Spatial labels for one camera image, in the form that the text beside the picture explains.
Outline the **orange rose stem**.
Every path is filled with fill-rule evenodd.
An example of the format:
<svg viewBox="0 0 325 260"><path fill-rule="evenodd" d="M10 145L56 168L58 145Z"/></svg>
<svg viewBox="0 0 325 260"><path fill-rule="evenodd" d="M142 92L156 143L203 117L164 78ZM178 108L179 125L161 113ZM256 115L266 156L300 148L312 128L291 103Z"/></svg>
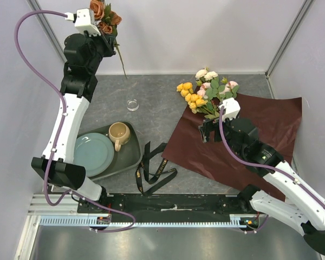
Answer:
<svg viewBox="0 0 325 260"><path fill-rule="evenodd" d="M89 4L90 9L94 11L95 25L99 29L101 34L113 34L115 37L118 35L118 25L121 23L122 18L112 10L110 3L105 1L91 0ZM119 44L117 40L114 43L115 54L119 54L119 58L122 65L122 70L125 78L127 74L125 72L124 61L120 53Z"/></svg>

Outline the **yellow rose stem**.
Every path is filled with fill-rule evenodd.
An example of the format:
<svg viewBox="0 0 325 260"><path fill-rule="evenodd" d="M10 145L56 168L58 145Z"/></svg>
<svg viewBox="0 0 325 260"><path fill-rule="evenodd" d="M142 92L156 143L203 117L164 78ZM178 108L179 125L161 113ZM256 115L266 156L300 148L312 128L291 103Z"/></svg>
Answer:
<svg viewBox="0 0 325 260"><path fill-rule="evenodd" d="M193 90L193 85L190 82L177 85L176 91L185 99L192 113L203 113L205 118L214 119L219 117L218 108L215 102L208 99L203 99L197 95L197 91Z"/></svg>

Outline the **small pink peony stem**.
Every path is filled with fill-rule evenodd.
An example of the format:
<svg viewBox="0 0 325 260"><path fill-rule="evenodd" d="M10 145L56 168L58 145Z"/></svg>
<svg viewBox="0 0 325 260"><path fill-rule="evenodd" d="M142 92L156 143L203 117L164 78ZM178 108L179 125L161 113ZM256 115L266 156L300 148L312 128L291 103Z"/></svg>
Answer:
<svg viewBox="0 0 325 260"><path fill-rule="evenodd" d="M213 99L213 89L209 82L205 82L200 86L200 89L197 91L197 95L201 96L203 99Z"/></svg>

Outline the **white peony stem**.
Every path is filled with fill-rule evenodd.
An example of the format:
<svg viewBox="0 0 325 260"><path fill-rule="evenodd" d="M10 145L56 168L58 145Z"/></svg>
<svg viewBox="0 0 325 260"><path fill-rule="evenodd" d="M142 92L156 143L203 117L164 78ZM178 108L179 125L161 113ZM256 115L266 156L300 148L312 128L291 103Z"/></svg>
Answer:
<svg viewBox="0 0 325 260"><path fill-rule="evenodd" d="M204 79L205 81L210 81L218 77L218 74L215 71L209 71L207 68L197 71L195 74L196 80Z"/></svg>

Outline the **red wrapping paper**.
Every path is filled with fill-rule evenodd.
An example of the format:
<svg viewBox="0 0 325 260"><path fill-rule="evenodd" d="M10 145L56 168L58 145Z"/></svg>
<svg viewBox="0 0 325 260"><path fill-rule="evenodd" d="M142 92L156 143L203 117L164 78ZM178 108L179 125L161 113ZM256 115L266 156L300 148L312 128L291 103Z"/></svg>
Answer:
<svg viewBox="0 0 325 260"><path fill-rule="evenodd" d="M302 121L302 98L266 99L237 94L240 105L237 118L223 125L226 144L241 159L275 166L282 160L290 163L295 139ZM246 167L237 162L210 133L203 141L199 126L205 117L186 107L179 119L162 157L183 168L197 172L239 191L254 185L267 194L285 201L285 195L263 179L266 169Z"/></svg>

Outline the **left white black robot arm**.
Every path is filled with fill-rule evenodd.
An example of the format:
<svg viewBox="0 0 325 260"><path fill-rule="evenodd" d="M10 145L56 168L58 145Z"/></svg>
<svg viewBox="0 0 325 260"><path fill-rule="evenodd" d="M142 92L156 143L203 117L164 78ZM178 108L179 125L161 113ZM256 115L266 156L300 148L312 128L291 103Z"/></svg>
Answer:
<svg viewBox="0 0 325 260"><path fill-rule="evenodd" d="M74 148L80 124L92 100L98 80L95 76L103 58L115 55L115 37L72 34L64 41L66 62L61 88L57 90L60 106L50 140L41 157L31 166L44 180L89 199L96 213L106 211L106 190L86 176L83 166L74 164Z"/></svg>

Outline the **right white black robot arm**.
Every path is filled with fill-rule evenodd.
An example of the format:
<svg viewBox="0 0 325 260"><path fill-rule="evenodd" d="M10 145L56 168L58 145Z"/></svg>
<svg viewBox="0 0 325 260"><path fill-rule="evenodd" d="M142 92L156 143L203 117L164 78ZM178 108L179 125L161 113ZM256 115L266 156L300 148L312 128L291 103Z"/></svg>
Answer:
<svg viewBox="0 0 325 260"><path fill-rule="evenodd" d="M273 147L259 139L249 119L206 119L198 127L203 142L221 141L230 155L279 189L292 203L275 199L260 188L248 185L237 199L243 213L265 213L296 230L316 252L325 256L325 198L309 186Z"/></svg>

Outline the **clear glass vase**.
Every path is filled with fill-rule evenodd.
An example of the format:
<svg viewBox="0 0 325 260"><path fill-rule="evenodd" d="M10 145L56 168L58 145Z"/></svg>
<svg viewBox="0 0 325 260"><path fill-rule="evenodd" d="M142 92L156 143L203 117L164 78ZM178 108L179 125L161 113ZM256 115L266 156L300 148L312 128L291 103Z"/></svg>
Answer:
<svg viewBox="0 0 325 260"><path fill-rule="evenodd" d="M139 109L139 103L136 99L130 99L127 101L127 109L131 112Z"/></svg>

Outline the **dark green tray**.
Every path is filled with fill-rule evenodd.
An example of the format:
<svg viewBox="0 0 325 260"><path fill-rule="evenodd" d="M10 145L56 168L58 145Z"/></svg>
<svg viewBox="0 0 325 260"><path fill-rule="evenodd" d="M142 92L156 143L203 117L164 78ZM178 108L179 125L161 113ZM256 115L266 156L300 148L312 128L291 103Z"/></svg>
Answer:
<svg viewBox="0 0 325 260"><path fill-rule="evenodd" d="M117 173L120 173L122 171L126 171L130 168L133 168L134 166L138 165L138 163L141 161L142 158L142 148L139 142L139 138L137 136L137 133L135 132L132 124L128 121L125 121L124 124L128 126L131 132L130 140L127 144L123 145L121 147L121 150L116 152L114 150L114 158L112 160L112 163L110 166L100 173L99 175L96 175L94 177L91 177L90 179L95 181L98 179L105 178L107 176L111 176ZM80 137L84 134L88 133L101 133L104 134L109 138L109 128L110 125L103 126L88 132L81 133L77 136Z"/></svg>

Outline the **beige ceramic mug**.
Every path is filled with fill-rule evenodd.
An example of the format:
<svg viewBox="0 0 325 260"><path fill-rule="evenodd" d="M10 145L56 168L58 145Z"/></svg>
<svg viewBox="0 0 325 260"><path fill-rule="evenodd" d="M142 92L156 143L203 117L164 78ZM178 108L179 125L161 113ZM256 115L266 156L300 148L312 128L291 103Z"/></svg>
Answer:
<svg viewBox="0 0 325 260"><path fill-rule="evenodd" d="M126 124L122 122L116 122L109 128L109 138L114 144L114 149L116 152L121 149L121 146L129 142L130 137L130 129Z"/></svg>

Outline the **teal plate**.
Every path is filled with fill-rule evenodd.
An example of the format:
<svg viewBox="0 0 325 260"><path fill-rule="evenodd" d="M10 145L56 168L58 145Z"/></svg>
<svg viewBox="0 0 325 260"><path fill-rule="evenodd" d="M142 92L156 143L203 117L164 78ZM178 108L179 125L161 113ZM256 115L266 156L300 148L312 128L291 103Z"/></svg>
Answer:
<svg viewBox="0 0 325 260"><path fill-rule="evenodd" d="M105 171L114 158L114 147L110 139L101 133L88 133L76 139L74 164L83 166L88 178Z"/></svg>

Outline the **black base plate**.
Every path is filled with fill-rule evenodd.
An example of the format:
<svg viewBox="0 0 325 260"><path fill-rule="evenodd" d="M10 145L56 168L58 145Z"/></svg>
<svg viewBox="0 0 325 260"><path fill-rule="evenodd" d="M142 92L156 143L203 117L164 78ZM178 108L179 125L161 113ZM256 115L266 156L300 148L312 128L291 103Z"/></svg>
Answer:
<svg viewBox="0 0 325 260"><path fill-rule="evenodd" d="M112 193L99 203L134 215L137 212L193 211L211 214L250 214L257 213L248 202L237 194L153 194L144 196L134 193Z"/></svg>

